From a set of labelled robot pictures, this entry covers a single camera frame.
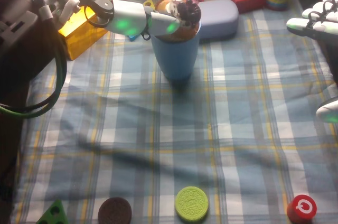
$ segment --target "checkered cloth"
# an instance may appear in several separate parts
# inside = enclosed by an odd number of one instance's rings
[[[52,111],[25,122],[13,223],[61,199],[69,223],[96,224],[109,197],[129,201],[132,223],[181,223],[175,195],[191,185],[208,195],[204,223],[289,223],[298,194],[316,201],[314,223],[337,223],[337,127],[315,111],[338,91],[317,44],[286,30],[301,11],[241,14],[235,38],[201,42],[184,90],[151,42],[106,34],[68,63]],[[51,63],[28,103],[54,83]]]

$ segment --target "brown cookie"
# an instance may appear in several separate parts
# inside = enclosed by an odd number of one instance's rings
[[[129,224],[132,208],[123,198],[110,198],[101,205],[98,219],[99,224]]]

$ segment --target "green triangle with holes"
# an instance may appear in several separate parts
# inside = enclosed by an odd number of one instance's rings
[[[61,200],[55,200],[36,224],[68,224]]]

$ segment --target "cup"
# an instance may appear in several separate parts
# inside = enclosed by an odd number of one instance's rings
[[[164,76],[173,83],[189,80],[198,53],[200,29],[194,38],[183,42],[168,42],[152,36],[157,63]]]

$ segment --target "red bottle cap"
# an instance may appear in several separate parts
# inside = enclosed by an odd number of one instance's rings
[[[287,215],[294,224],[307,224],[317,213],[315,201],[307,195],[298,195],[287,207]]]

